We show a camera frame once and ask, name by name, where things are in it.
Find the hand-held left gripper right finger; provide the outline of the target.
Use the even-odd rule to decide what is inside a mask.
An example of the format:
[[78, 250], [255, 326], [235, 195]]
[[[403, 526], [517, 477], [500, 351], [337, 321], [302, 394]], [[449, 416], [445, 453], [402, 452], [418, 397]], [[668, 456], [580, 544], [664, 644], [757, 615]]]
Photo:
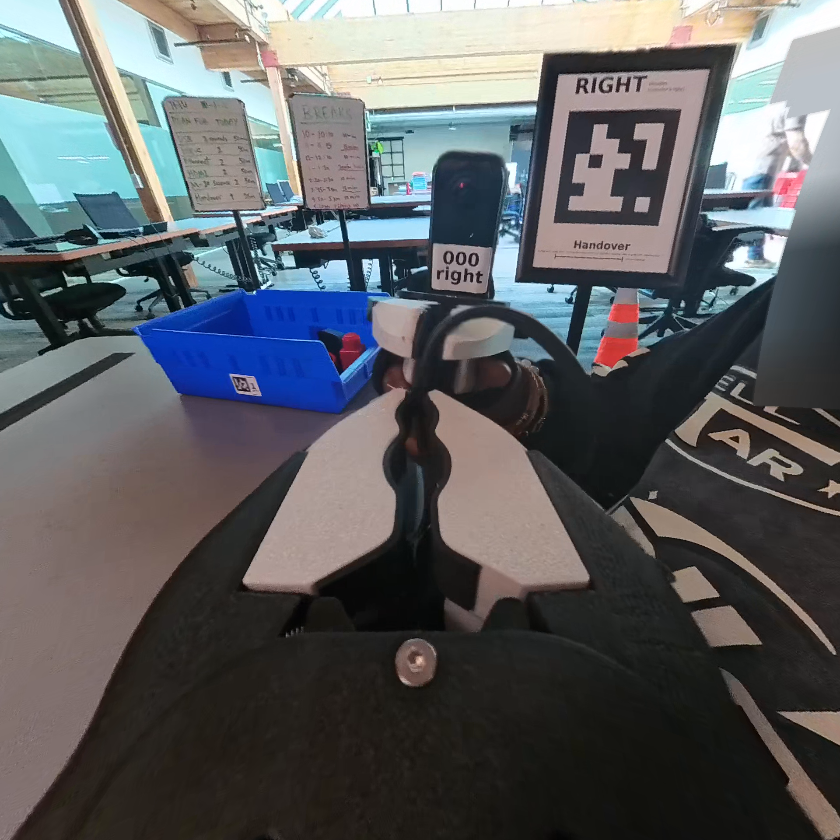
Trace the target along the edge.
[[433, 509], [444, 597], [481, 623], [499, 600], [588, 588], [590, 575], [528, 450], [453, 397], [434, 391], [430, 400], [448, 456]]

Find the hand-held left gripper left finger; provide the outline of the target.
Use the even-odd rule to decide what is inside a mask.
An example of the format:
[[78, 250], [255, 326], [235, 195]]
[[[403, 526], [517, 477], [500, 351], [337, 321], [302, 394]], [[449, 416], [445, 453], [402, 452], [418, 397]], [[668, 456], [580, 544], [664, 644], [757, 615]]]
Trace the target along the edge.
[[245, 572], [247, 591], [361, 599], [410, 576], [416, 468], [397, 422], [406, 395], [375, 398], [307, 449]]

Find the black rubber loop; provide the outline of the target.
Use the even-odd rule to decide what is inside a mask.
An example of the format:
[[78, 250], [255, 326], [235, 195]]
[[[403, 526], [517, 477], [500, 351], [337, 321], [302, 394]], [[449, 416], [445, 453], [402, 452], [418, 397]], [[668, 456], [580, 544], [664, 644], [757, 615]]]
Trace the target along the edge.
[[532, 375], [539, 404], [536, 411], [523, 417], [514, 428], [500, 427], [528, 450], [584, 564], [592, 534], [599, 529], [603, 514], [563, 471], [525, 445], [528, 436], [538, 431], [548, 412], [547, 387], [537, 363], [550, 359], [563, 364], [576, 358], [540, 322], [521, 312], [495, 306], [468, 308], [442, 321], [426, 342], [421, 360], [416, 364], [411, 388], [397, 390], [408, 392], [397, 414], [397, 422], [406, 434], [403, 442], [406, 456], [416, 463], [417, 470], [423, 471], [424, 507], [423, 512], [416, 514], [413, 546], [429, 560], [436, 561], [442, 555], [433, 509], [448, 473], [448, 456], [434, 433], [438, 414], [430, 395], [438, 391], [454, 398], [454, 394], [466, 393], [473, 385], [474, 360], [504, 353], [510, 353], [524, 372]]

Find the blue plastic bin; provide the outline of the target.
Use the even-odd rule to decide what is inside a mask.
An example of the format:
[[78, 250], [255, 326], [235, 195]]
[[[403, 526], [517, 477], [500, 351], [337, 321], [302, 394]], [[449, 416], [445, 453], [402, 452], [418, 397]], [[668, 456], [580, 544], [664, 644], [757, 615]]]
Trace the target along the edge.
[[[379, 347], [369, 309], [380, 292], [237, 290], [134, 328], [175, 390], [340, 414], [371, 378]], [[355, 333], [364, 351], [347, 371], [319, 332]]]

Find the person's right forearm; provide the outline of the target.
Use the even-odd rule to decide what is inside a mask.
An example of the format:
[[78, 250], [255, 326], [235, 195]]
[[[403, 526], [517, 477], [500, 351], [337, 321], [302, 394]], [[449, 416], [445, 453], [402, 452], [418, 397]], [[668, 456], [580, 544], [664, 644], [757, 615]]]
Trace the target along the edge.
[[661, 339], [606, 373], [537, 363], [548, 412], [526, 448], [539, 452], [601, 507], [642, 479], [669, 435], [749, 348], [760, 342], [775, 279], [693, 329]]

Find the person's right hand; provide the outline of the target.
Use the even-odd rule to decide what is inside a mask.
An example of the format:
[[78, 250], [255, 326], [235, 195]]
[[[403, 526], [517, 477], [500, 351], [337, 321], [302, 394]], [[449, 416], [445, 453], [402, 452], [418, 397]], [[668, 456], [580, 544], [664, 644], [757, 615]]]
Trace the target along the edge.
[[[404, 375], [404, 362], [403, 358], [385, 350], [377, 354], [371, 381], [378, 395], [411, 388]], [[536, 411], [539, 404], [537, 386], [532, 375], [524, 372], [510, 353], [474, 360], [472, 371], [471, 389], [454, 394], [458, 402], [508, 429]]]

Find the written whiteboard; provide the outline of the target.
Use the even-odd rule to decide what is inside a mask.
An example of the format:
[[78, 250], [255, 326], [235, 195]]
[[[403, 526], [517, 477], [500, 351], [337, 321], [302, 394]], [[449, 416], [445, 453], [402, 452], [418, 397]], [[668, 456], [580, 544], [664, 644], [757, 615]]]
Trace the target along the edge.
[[297, 93], [290, 97], [288, 108], [305, 207], [329, 212], [369, 208], [364, 102], [344, 96]]
[[241, 100], [174, 95], [163, 99], [162, 108], [195, 216], [266, 209]]

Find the printed marker sign board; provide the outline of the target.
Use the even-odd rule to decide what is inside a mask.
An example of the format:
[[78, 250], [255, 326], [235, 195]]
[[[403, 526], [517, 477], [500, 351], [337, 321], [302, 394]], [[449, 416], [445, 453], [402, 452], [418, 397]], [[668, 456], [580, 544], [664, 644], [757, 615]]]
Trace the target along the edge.
[[682, 283], [738, 51], [543, 56], [517, 282]]

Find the orange traffic cone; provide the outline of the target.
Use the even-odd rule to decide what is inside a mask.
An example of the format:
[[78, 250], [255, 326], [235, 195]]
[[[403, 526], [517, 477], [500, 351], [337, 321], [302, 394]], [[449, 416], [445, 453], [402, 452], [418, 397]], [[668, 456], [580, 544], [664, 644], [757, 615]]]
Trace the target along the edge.
[[638, 291], [618, 288], [592, 364], [594, 375], [603, 375], [638, 348]]

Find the black mesh office chair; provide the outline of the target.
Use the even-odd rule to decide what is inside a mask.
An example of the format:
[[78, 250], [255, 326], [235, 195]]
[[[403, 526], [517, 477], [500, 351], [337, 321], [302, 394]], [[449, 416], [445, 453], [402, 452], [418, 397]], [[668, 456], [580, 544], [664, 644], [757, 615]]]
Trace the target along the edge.
[[727, 264], [736, 248], [756, 244], [770, 232], [768, 227], [759, 225], [716, 224], [707, 215], [700, 215], [682, 287], [670, 296], [657, 317], [640, 317], [639, 324], [647, 327], [638, 338], [645, 340], [653, 335], [662, 339], [667, 333], [687, 331], [700, 320], [708, 319], [708, 312], [700, 312], [708, 291], [751, 287], [755, 283], [753, 277], [730, 269]]

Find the long wooden office desk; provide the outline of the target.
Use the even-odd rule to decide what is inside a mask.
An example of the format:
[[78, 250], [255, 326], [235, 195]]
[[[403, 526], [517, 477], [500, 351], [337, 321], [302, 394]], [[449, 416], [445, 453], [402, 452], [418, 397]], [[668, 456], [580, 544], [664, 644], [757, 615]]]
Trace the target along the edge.
[[210, 216], [168, 223], [160, 233], [120, 238], [97, 238], [89, 244], [65, 238], [30, 241], [19, 247], [2, 245], [2, 320], [34, 322], [54, 350], [85, 338], [120, 337], [131, 330], [104, 327], [99, 313], [110, 308], [125, 290], [95, 282], [109, 272], [119, 273], [140, 264], [151, 264], [169, 312], [196, 304], [179, 254], [219, 247], [235, 241], [241, 229], [250, 235], [256, 226], [267, 226], [295, 212], [291, 206], [247, 213], [238, 225], [232, 216]]

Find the wooden support post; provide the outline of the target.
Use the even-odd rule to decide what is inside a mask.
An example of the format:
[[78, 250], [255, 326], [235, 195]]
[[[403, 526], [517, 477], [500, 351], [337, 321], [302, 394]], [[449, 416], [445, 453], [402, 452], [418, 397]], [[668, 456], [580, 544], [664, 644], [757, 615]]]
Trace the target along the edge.
[[152, 223], [171, 222], [161, 180], [93, 5], [89, 1], [59, 1], [59, 5], [147, 218]]

